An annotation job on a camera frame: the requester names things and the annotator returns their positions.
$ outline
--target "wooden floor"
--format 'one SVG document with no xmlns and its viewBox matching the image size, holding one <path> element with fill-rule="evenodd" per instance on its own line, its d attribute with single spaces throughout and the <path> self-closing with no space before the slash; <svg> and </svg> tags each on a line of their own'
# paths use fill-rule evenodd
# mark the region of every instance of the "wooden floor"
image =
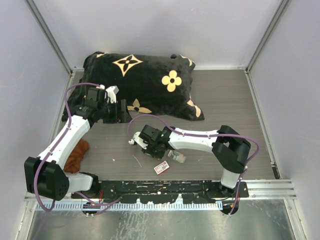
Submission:
<svg viewBox="0 0 320 240">
<path fill-rule="evenodd" d="M 204 112 L 205 121 L 192 122 L 163 116 L 171 125 L 194 131 L 217 130 L 229 125 L 238 133 L 251 136 L 261 143 L 261 151 L 248 164 L 247 180 L 274 179 L 270 157 L 259 124 L 244 71 L 195 70 L 191 96 Z M 82 76 L 77 72 L 75 81 Z M 151 117 L 140 118 L 130 133 L 141 131 L 145 124 L 162 129 L 163 125 Z M 81 171 L 98 175 L 100 180 L 219 180 L 222 167 L 213 154 L 196 150 L 180 150 L 187 156 L 185 163 L 168 160 L 170 169 L 157 175 L 154 167 L 161 163 L 128 144 L 127 124 L 96 123 L 83 137 L 90 150 L 81 163 Z M 255 150 L 252 144 L 251 153 Z"/>
</svg>

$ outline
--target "patterned pillow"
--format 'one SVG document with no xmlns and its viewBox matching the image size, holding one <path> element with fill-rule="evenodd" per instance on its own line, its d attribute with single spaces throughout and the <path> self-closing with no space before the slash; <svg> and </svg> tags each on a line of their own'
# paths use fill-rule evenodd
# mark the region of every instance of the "patterned pillow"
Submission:
<svg viewBox="0 0 320 240">
<path fill-rule="evenodd" d="M 95 52 L 84 61 L 81 82 L 106 88 L 117 85 L 116 97 L 126 99 L 129 111 L 200 121 L 205 119 L 204 114 L 190 95 L 195 66 L 189 58 L 174 54 L 162 57 Z M 88 88 L 76 88 L 69 105 L 80 104 Z"/>
</svg>

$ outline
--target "red and white box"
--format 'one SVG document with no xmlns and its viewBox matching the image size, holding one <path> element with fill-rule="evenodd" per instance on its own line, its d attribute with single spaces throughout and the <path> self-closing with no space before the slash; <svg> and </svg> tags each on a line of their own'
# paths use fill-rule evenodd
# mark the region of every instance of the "red and white box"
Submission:
<svg viewBox="0 0 320 240">
<path fill-rule="evenodd" d="M 167 171 L 169 169 L 169 165 L 167 161 L 164 161 L 160 163 L 158 166 L 154 167 L 153 169 L 155 170 L 156 174 L 162 174 L 163 172 Z"/>
</svg>

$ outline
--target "pillow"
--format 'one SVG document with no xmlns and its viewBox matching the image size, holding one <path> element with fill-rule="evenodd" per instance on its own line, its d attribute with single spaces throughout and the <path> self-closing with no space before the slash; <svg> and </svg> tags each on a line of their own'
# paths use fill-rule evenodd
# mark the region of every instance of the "pillow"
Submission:
<svg viewBox="0 0 320 240">
<path fill-rule="evenodd" d="M 117 100 L 126 99 L 129 111 L 200 121 L 205 119 L 204 114 L 190 95 L 195 66 L 189 58 L 174 54 L 163 57 L 95 52 L 84 61 L 81 82 L 106 88 L 116 85 Z M 88 89 L 85 85 L 77 87 L 69 105 L 81 104 Z"/>
</svg>

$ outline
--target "brown cloth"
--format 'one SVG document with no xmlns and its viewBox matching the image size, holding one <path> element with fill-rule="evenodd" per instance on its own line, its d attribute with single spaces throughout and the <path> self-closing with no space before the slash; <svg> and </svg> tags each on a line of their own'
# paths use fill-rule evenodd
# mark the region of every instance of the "brown cloth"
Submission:
<svg viewBox="0 0 320 240">
<path fill-rule="evenodd" d="M 88 142 L 83 139 L 80 139 L 80 141 L 74 147 L 70 156 L 66 160 L 63 171 L 71 174 L 79 172 L 80 162 L 84 158 L 84 155 L 89 148 L 90 147 Z"/>
</svg>

